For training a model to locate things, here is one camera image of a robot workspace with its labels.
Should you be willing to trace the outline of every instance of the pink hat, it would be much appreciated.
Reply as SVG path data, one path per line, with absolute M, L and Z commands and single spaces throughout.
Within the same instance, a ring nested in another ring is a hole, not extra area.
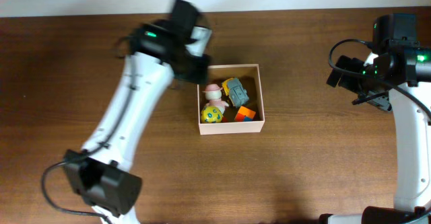
M 210 91 L 219 91 L 222 90 L 222 87 L 218 87 L 218 85 L 216 83 L 212 83 L 210 85 L 207 85 L 207 87 L 205 88 L 205 90 L 203 91 L 203 93 L 207 93 Z

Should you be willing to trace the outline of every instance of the yellow ball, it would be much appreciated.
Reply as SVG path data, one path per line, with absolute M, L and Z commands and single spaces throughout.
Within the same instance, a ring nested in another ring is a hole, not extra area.
M 202 123 L 219 123 L 222 121 L 223 114 L 215 106 L 206 106 L 201 111 Z

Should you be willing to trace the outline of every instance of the orange and blue toy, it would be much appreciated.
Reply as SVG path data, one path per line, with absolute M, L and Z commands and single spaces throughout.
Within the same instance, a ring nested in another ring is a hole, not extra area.
M 245 108 L 244 106 L 240 107 L 240 110 L 238 111 L 238 113 L 235 116 L 235 121 L 236 122 L 246 122 L 246 121 L 252 121 L 253 118 L 255 117 L 256 112 Z

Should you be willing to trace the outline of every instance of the cardboard box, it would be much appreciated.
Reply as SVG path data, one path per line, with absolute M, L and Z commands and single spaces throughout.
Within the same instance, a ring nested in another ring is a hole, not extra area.
M 259 65 L 215 65 L 208 69 L 209 83 L 216 83 L 220 87 L 222 82 L 237 77 L 250 100 L 244 105 L 245 107 L 256 112 L 256 116 L 251 122 L 234 122 L 234 118 L 239 108 L 226 107 L 224 117 L 229 122 L 221 123 L 201 123 L 201 111 L 207 100 L 202 92 L 206 85 L 197 86 L 197 121 L 199 123 L 199 132 L 201 135 L 210 134 L 228 134 L 228 133 L 259 133 L 265 123 L 265 113 L 263 110 L 263 98 L 261 89 L 261 78 L 259 75 Z

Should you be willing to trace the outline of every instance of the wooden table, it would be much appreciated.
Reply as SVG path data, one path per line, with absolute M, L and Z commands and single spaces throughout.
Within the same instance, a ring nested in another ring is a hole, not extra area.
M 295 220 L 392 207 L 392 115 L 352 106 L 353 93 L 325 81 L 329 49 L 345 38 L 371 40 L 374 19 L 393 12 L 416 13 L 418 38 L 431 45 L 429 7 L 207 14 L 213 64 L 260 64 L 266 123 L 259 134 L 200 136 L 195 86 L 168 90 L 132 169 L 144 179 L 139 219 L 302 223 Z M 79 150 L 101 119 L 123 68 L 110 52 L 113 42 L 160 17 L 0 19 L 0 222 L 100 222 L 51 209 L 40 175 L 66 149 Z M 341 51 L 368 55 L 354 44 Z M 61 206 L 90 210 L 62 171 L 48 189 Z

